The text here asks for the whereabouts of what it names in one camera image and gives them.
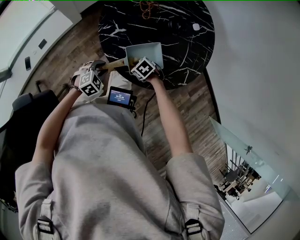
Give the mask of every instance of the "small screen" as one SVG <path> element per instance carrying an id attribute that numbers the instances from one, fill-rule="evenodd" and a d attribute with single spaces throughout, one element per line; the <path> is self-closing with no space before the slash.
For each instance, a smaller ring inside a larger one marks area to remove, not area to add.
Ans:
<path id="1" fill-rule="evenodd" d="M 128 105 L 129 101 L 130 101 L 130 96 L 131 96 L 131 94 L 129 94 L 129 93 L 111 90 L 111 96 L 110 96 L 109 100 L 112 102 L 115 102 L 115 103 L 121 103 L 121 104 Z"/>

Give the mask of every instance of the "wooden floor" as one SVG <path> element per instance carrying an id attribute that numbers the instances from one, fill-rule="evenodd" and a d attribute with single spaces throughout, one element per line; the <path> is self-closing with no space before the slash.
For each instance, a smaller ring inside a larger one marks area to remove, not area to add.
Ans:
<path id="1" fill-rule="evenodd" d="M 100 14 L 101 3 L 84 12 L 82 21 L 43 59 L 24 92 L 36 93 L 34 82 L 43 80 L 42 90 L 52 89 L 58 94 L 81 64 L 98 59 L 107 61 L 98 38 Z M 136 123 L 142 129 L 144 107 L 153 91 L 136 85 L 133 85 L 133 91 L 138 97 Z M 209 116 L 216 118 L 216 114 L 204 76 L 169 93 L 183 116 L 194 152 L 205 158 L 213 181 L 219 183 L 223 178 L 219 169 L 225 168 L 226 150 L 209 120 Z M 149 160 L 157 169 L 163 168 L 171 154 L 160 122 L 156 97 L 148 104 L 143 140 Z"/>

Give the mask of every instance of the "black wire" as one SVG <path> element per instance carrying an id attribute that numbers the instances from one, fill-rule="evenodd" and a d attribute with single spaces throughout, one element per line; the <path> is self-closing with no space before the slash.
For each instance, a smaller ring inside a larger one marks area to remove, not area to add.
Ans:
<path id="1" fill-rule="evenodd" d="M 143 120 L 142 120 L 142 133 L 141 133 L 141 136 L 143 136 L 143 133 L 144 133 L 147 106 L 148 106 L 148 103 L 153 99 L 154 96 L 155 96 L 155 93 L 152 95 L 152 97 L 150 97 L 150 99 L 147 101 L 146 106 L 145 106 L 144 116 L 143 116 Z"/>

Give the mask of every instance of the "black office chair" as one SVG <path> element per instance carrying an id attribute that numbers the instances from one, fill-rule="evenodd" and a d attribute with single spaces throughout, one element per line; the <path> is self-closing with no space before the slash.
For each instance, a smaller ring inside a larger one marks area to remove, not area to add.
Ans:
<path id="1" fill-rule="evenodd" d="M 15 171 L 32 160 L 38 133 L 58 103 L 52 90 L 23 94 L 13 102 L 13 115 L 0 128 L 0 199 L 12 211 L 17 211 Z"/>

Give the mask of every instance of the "round table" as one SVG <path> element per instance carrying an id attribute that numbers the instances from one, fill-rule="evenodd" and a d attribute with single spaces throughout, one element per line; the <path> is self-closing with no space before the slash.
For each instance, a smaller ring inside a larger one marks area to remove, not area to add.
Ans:
<path id="1" fill-rule="evenodd" d="M 207 66 L 215 43 L 215 30 L 202 1 L 162 1 L 148 20 L 137 1 L 107 2 L 99 20 L 99 38 L 108 60 L 125 58 L 125 47 L 160 42 L 164 59 L 164 85 L 175 89 L 193 81 Z M 141 87 L 151 88 L 129 74 L 127 66 L 116 70 Z"/>

